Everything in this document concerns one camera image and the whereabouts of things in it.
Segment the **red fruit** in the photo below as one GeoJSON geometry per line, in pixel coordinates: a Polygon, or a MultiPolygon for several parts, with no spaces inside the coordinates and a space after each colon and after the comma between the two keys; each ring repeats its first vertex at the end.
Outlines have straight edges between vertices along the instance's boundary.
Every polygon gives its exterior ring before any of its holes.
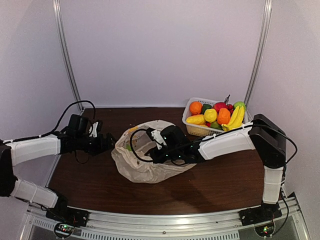
{"type": "Polygon", "coordinates": [[[233,106],[232,104],[228,104],[228,105],[226,106],[226,108],[227,108],[228,110],[231,110],[231,109],[234,109],[234,106],[233,106]]]}
{"type": "Polygon", "coordinates": [[[213,108],[216,110],[217,113],[219,113],[220,109],[228,109],[227,104],[224,102],[217,102],[213,108]]]}

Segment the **white plastic basket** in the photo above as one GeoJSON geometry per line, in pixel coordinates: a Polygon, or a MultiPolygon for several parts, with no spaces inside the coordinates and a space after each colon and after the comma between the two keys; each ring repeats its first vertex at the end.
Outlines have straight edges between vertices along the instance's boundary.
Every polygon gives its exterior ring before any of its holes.
{"type": "MultiPolygon", "coordinates": [[[[215,129],[215,128],[210,128],[210,127],[199,126],[196,124],[187,123],[186,122],[187,118],[192,115],[189,110],[189,107],[190,107],[190,104],[193,102],[200,102],[202,104],[210,104],[212,106],[214,104],[218,103],[218,101],[213,101],[210,99],[205,99],[205,98],[200,98],[200,97],[192,97],[189,99],[189,101],[186,104],[186,107],[184,109],[183,115],[182,115],[182,122],[186,125],[186,130],[188,131],[189,134],[203,137],[203,136],[209,136],[209,135],[220,134],[220,133],[225,132],[223,130],[219,130],[219,129],[215,129]]],[[[248,121],[249,121],[248,114],[247,114],[247,111],[245,111],[243,122],[247,123],[248,121]]]]}

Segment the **bunch of bananas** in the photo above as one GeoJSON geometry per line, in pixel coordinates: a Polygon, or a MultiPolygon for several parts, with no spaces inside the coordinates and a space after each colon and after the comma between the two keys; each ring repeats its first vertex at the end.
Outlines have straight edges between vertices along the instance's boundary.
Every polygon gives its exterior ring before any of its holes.
{"type": "Polygon", "coordinates": [[[237,106],[230,118],[230,121],[228,124],[222,124],[222,129],[224,131],[230,131],[232,129],[236,129],[241,127],[242,122],[245,117],[245,107],[244,106],[237,106]]]}

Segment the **dark wood surface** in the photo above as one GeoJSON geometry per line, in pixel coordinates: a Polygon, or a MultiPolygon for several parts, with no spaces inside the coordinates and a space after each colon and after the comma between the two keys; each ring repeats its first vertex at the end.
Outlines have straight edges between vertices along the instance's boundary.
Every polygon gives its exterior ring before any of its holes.
{"type": "MultiPolygon", "coordinates": [[[[101,108],[96,119],[102,132],[117,139],[137,124],[165,120],[181,127],[183,108],[101,108]]],[[[92,116],[92,110],[84,112],[92,116]]],[[[78,152],[79,161],[87,154],[78,152]]],[[[217,157],[156,184],[132,183],[116,168],[111,151],[79,164],[73,154],[61,157],[49,187],[69,200],[69,205],[123,214],[176,215],[212,213],[259,205],[264,169],[256,151],[217,157]]]]}

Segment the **white bag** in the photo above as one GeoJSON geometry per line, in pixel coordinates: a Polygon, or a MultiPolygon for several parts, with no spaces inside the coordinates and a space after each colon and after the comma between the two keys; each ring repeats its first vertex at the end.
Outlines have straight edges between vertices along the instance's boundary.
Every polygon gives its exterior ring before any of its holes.
{"type": "MultiPolygon", "coordinates": [[[[164,128],[174,125],[163,120],[149,121],[138,126],[128,129],[123,133],[120,139],[116,142],[111,156],[115,161],[116,167],[121,175],[129,179],[133,183],[148,183],[155,184],[181,174],[191,169],[196,164],[186,164],[177,166],[166,161],[164,164],[153,164],[152,162],[143,162],[138,160],[130,148],[130,136],[138,129],[153,128],[163,130],[164,128]]],[[[148,137],[145,131],[137,132],[132,140],[133,147],[137,155],[145,160],[152,160],[151,157],[145,156],[145,153],[156,146],[154,141],[148,137]]]]}

